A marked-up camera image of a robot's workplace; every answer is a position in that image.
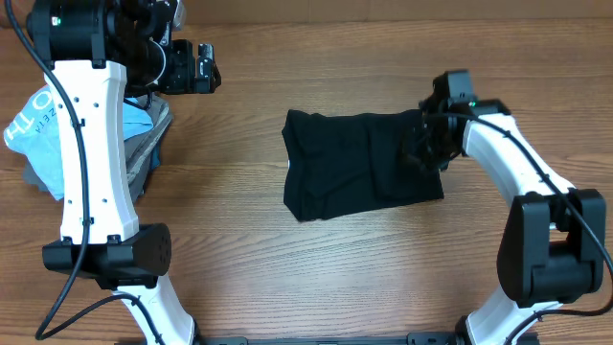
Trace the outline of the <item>black t-shirt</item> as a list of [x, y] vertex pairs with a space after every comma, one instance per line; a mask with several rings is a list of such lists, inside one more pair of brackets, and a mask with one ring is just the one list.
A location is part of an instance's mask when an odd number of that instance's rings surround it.
[[416, 109], [335, 117], [288, 110], [284, 205], [304, 222], [443, 199], [440, 175], [408, 159], [421, 130]]

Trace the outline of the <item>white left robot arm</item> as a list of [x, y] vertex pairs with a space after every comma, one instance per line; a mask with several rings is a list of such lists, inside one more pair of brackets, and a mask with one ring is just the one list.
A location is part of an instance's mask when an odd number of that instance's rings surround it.
[[173, 37], [185, 16], [180, 1], [37, 1], [20, 35], [51, 89], [64, 177], [60, 237], [43, 262], [108, 290], [148, 344], [203, 340], [170, 281], [169, 228], [134, 210], [123, 139], [126, 99], [219, 87], [213, 47]]

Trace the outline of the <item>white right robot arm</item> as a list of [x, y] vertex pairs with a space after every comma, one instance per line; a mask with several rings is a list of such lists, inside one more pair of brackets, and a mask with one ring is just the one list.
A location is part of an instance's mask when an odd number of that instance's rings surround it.
[[500, 242], [499, 285], [451, 333], [411, 333], [413, 344], [535, 344], [531, 326], [549, 315], [592, 317], [570, 304], [598, 291], [612, 258], [605, 249], [606, 202], [557, 174], [520, 132], [498, 99], [481, 100], [467, 70], [446, 71], [420, 102], [419, 138], [404, 159], [423, 173], [446, 170], [458, 156], [476, 161], [510, 212]]

